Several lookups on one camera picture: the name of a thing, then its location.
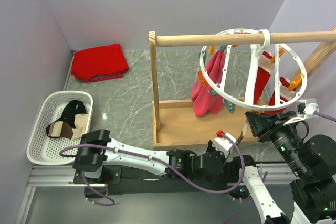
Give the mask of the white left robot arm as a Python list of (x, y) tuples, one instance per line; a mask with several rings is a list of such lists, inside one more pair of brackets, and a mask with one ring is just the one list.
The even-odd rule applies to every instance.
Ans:
[(112, 139), (108, 130), (84, 134), (80, 145), (73, 168), (84, 172), (93, 183), (104, 179), (104, 167), (108, 165), (131, 167), (162, 177), (179, 178), (183, 175), (190, 179), (219, 175), (223, 172), (228, 157), (228, 151), (214, 141), (208, 142), (208, 147), (202, 155), (176, 148), (170, 151), (154, 151)]

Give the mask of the cream brown striped sock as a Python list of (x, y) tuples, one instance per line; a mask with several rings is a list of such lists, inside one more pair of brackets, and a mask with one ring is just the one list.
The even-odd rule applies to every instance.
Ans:
[(76, 140), (85, 134), (89, 119), (88, 113), (75, 115), (74, 126), (65, 121), (54, 121), (46, 128), (46, 134), (49, 138), (64, 137), (70, 140)]

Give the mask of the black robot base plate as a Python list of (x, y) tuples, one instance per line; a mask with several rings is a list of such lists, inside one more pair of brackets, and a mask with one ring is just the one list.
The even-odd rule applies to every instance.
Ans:
[[(177, 175), (156, 176), (144, 170), (118, 165), (104, 166), (98, 179), (87, 177), (86, 180), (90, 186), (106, 196), (198, 191)], [(198, 173), (190, 181), (202, 188), (218, 191), (235, 185), (238, 179), (232, 173), (226, 175)]]

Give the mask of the black striped sock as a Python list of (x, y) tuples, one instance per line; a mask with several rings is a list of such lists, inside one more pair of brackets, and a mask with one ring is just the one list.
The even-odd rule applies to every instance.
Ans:
[(86, 114), (84, 103), (79, 100), (72, 100), (65, 106), (59, 119), (75, 128), (75, 118), (78, 114)]

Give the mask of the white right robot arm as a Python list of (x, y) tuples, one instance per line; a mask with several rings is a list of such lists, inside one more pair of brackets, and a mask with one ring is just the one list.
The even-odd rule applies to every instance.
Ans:
[(294, 115), (245, 114), (252, 135), (262, 143), (271, 142), (292, 175), (292, 217), (274, 202), (256, 165), (238, 163), (230, 175), (247, 187), (260, 223), (335, 223), (335, 140), (323, 134), (308, 140), (299, 137), (296, 123), (289, 122)]

